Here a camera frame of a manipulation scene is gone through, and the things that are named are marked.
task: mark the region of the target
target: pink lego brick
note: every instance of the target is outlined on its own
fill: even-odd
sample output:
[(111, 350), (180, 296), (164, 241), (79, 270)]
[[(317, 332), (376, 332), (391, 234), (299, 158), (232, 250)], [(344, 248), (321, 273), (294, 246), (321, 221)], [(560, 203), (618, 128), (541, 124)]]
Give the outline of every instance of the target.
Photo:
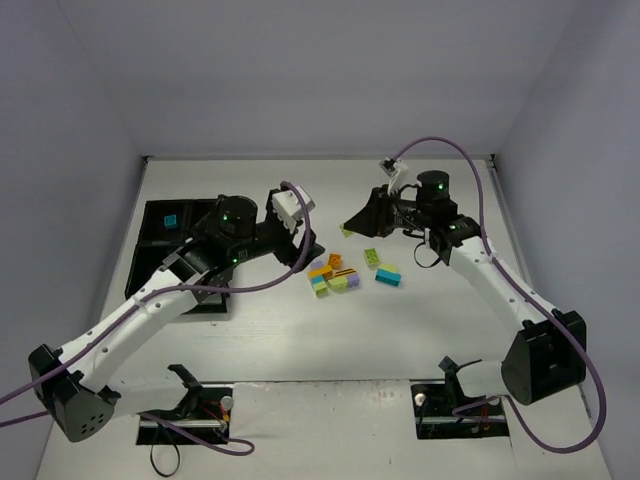
[(360, 285), (360, 277), (357, 273), (347, 275), (347, 284), (349, 288), (357, 287)]

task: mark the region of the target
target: leader arm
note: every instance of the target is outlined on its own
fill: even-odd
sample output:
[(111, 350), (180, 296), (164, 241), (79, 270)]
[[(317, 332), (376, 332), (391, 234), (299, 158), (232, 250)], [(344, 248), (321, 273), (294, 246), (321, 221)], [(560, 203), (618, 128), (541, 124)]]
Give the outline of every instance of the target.
[[(584, 362), (566, 337), (498, 271), (493, 262), (498, 254), (490, 239), (488, 254), (478, 223), (460, 214), (451, 200), (449, 175), (422, 172), (413, 187), (415, 200), (402, 199), (402, 189), (389, 193), (388, 185), (374, 188), (367, 205), (344, 228), (368, 237), (386, 237), (396, 229), (420, 232), (442, 263), (463, 276), (501, 319), (512, 339), (502, 361), (482, 359), (460, 367), (447, 357), (440, 364), (454, 405), (505, 394), (528, 405), (582, 382)], [(504, 262), (501, 265), (585, 346), (586, 325), (580, 315), (560, 312)]]
[[(314, 204), (296, 187), (308, 210)], [(300, 258), (302, 242), (294, 237), (302, 225), (302, 209), (288, 190), (272, 190), (266, 217), (256, 223), (257, 206), (240, 196), (219, 196), (192, 229), (191, 238), (176, 249), (146, 284), (99, 324), (58, 349), (41, 345), (29, 356), (35, 380), (78, 355), (87, 344), (135, 311), (92, 350), (60, 374), (36, 388), (36, 395), (72, 442), (97, 433), (111, 418), (170, 410), (186, 417), (200, 403), (202, 385), (183, 365), (166, 365), (157, 376), (133, 376), (126, 361), (167, 323), (203, 302), (210, 293), (174, 290), (145, 301), (160, 289), (189, 286), (224, 286), (234, 269), (273, 253), (289, 267)], [(310, 231), (311, 247), (302, 262), (306, 267), (324, 252)]]

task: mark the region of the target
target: orange lego brick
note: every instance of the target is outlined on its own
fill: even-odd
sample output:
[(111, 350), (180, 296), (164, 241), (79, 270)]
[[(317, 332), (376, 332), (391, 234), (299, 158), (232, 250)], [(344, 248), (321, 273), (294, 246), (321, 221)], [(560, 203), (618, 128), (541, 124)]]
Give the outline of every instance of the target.
[(330, 253), (328, 263), (331, 265), (331, 268), (337, 270), (340, 268), (340, 265), (342, 265), (342, 256), (337, 253)]

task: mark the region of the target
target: white wall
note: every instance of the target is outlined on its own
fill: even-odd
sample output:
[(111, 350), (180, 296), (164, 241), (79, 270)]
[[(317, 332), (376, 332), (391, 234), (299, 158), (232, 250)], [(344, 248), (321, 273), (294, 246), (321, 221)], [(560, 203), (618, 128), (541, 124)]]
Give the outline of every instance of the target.
[[(56, 2), (3, 1), (0, 45), (1, 396), (97, 320), (141, 162)], [(0, 418), (41, 409), (27, 393)], [(3, 479), (35, 476), (50, 426), (0, 430)]]
[(601, 445), (619, 480), (640, 470), (638, 25), (637, 1), (581, 2), (498, 163), (536, 288), (588, 322), (609, 399)]
[(576, 3), (60, 0), (142, 153), (220, 156), (494, 153)]

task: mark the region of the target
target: lego brick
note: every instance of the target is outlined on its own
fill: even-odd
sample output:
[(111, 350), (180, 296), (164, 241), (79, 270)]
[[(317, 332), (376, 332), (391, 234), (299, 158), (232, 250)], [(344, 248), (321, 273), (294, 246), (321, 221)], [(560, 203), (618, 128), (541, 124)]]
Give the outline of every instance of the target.
[(311, 270), (309, 272), (310, 279), (317, 276), (322, 276), (325, 279), (331, 278), (333, 277), (333, 268), (331, 268), (331, 265), (325, 265), (322, 268), (318, 268), (317, 270)]
[(389, 265), (388, 263), (381, 263), (380, 265), (378, 265), (378, 269), (386, 270), (387, 272), (391, 273), (398, 273), (398, 268), (393, 265)]
[(356, 273), (353, 268), (345, 268), (344, 270), (338, 270), (337, 272), (333, 272), (334, 277), (341, 277), (343, 275), (351, 275), (352, 273)]
[(174, 228), (178, 228), (178, 216), (177, 215), (165, 216), (164, 228), (166, 228), (167, 230), (173, 230)]
[(348, 238), (351, 235), (353, 235), (352, 231), (344, 229), (344, 223), (342, 225), (340, 225), (340, 230), (342, 231), (342, 235), (344, 235), (344, 238)]
[(386, 283), (387, 285), (392, 285), (394, 287), (400, 285), (401, 278), (402, 276), (399, 273), (391, 273), (380, 269), (376, 272), (376, 280), (378, 282)]
[(329, 287), (327, 287), (327, 284), (324, 281), (315, 283), (313, 285), (313, 292), (316, 294), (316, 297), (322, 297), (329, 293)]
[(340, 268), (340, 265), (342, 265), (342, 256), (337, 253), (330, 253), (329, 261), (327, 263), (331, 265), (331, 268), (337, 270)]
[(345, 290), (349, 286), (347, 277), (332, 278), (329, 280), (329, 286), (334, 290)]
[(349, 288), (354, 288), (360, 285), (360, 277), (357, 273), (352, 273), (351, 275), (347, 275), (347, 286)]
[(364, 259), (370, 267), (374, 267), (380, 263), (380, 258), (375, 248), (367, 248), (364, 251)]

